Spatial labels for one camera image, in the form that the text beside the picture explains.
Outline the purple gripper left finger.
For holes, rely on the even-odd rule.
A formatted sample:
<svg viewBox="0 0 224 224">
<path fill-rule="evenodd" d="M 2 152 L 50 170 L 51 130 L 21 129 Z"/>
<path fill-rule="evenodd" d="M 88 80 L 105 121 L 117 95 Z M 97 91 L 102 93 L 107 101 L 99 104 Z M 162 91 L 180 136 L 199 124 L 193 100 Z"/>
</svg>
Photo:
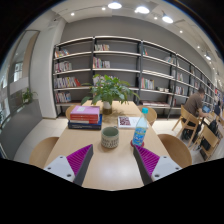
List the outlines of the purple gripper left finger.
<svg viewBox="0 0 224 224">
<path fill-rule="evenodd" d="M 68 156 L 59 155 L 44 170 L 81 186 L 92 156 L 93 145 L 90 144 Z"/>
</svg>

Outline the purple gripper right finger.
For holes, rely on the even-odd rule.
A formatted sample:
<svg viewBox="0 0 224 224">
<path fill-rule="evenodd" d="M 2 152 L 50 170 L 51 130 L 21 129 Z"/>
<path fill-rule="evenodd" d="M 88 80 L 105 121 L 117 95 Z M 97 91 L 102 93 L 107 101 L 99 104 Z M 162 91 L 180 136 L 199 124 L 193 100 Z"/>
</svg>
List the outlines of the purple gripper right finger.
<svg viewBox="0 0 224 224">
<path fill-rule="evenodd" d="M 133 155 L 144 185 L 181 170 L 181 167 L 169 156 L 158 156 L 138 145 L 134 146 Z"/>
</svg>

